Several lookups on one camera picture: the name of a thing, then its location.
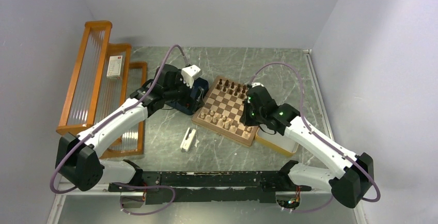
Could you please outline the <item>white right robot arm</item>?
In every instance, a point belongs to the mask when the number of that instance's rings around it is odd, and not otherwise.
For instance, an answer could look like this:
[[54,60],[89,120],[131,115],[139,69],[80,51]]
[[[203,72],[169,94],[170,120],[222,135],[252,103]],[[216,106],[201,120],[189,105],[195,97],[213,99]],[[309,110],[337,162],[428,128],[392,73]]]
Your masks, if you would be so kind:
[[285,141],[298,143],[326,166],[323,169],[293,161],[278,177],[283,189],[309,186],[324,190],[351,209],[365,199],[374,183],[373,159],[369,154],[357,155],[329,139],[290,104],[277,105],[263,85],[250,86],[246,93],[240,119],[243,124],[266,126]]

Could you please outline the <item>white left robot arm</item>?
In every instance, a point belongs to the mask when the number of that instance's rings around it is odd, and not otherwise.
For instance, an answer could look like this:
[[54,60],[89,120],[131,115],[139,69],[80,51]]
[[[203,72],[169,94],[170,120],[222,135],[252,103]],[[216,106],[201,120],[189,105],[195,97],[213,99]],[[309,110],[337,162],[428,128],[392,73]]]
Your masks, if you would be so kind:
[[121,184],[135,191],[143,186],[143,170],[131,161],[104,162],[103,153],[124,132],[147,120],[167,103],[193,106],[191,93],[202,75],[196,65],[178,69],[162,64],[110,115],[77,135],[66,133],[59,140],[54,174],[61,174],[81,191],[101,182]]

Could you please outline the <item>dark blue tray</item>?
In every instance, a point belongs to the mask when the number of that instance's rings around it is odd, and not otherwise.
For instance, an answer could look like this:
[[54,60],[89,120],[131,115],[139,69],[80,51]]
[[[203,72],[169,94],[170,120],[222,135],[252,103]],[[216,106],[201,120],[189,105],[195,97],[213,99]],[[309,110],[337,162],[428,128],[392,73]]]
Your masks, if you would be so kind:
[[208,81],[200,77],[194,81],[193,88],[189,90],[189,95],[184,100],[168,102],[166,105],[191,116],[204,106],[204,97],[208,90]]

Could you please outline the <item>wooden chessboard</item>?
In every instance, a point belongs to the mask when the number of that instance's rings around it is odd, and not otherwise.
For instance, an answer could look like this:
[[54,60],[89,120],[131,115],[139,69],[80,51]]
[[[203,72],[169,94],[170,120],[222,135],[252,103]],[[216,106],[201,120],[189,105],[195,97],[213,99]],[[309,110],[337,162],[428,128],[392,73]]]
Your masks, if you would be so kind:
[[[252,146],[258,128],[240,122],[247,92],[247,85],[217,76],[204,97],[205,105],[193,115],[192,122],[245,147]],[[229,129],[224,128],[227,120]]]

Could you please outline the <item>white stapler-like device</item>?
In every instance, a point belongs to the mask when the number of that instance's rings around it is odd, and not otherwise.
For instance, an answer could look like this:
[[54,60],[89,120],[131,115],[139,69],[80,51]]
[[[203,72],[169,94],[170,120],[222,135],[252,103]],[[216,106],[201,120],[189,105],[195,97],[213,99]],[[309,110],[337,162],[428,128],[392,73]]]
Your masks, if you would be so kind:
[[183,136],[183,140],[180,145],[180,150],[182,152],[187,152],[191,148],[193,142],[196,140],[197,130],[193,128],[188,128]]

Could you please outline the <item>yellow tray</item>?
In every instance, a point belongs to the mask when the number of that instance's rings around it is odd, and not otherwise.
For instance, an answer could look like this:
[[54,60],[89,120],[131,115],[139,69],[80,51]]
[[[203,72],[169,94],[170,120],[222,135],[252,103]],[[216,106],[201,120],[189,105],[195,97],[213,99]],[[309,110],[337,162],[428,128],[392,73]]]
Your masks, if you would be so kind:
[[264,124],[260,125],[255,135],[255,140],[286,157],[292,157],[298,151],[300,146],[294,140],[268,129]]

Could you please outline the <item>white card box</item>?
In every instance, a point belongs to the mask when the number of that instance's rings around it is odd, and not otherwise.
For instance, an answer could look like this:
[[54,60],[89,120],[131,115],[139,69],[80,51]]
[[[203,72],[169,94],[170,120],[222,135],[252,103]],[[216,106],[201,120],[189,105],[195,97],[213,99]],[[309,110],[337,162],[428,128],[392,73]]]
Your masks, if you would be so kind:
[[123,56],[110,56],[107,66],[107,78],[120,78],[123,64]]

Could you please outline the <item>orange wooden rack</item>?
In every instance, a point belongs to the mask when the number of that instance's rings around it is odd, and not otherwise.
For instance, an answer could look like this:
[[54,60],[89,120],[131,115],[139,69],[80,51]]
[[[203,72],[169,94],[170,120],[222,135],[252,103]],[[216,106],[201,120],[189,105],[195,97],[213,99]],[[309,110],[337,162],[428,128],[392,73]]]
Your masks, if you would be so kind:
[[[80,42],[57,133],[74,135],[115,111],[147,79],[147,63],[131,61],[128,43],[110,43],[112,23],[89,21]],[[120,78],[107,78],[110,56],[123,56]]]

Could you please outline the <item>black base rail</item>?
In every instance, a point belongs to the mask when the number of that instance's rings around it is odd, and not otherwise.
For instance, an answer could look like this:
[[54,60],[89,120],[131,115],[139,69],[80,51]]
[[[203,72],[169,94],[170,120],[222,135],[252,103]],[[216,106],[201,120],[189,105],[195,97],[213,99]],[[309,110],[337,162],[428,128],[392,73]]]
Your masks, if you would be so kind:
[[309,186],[297,186],[282,171],[146,171],[143,184],[147,189],[109,184],[108,191],[144,193],[145,204],[175,202],[257,201],[276,203],[281,193],[294,195],[297,190],[310,191]]

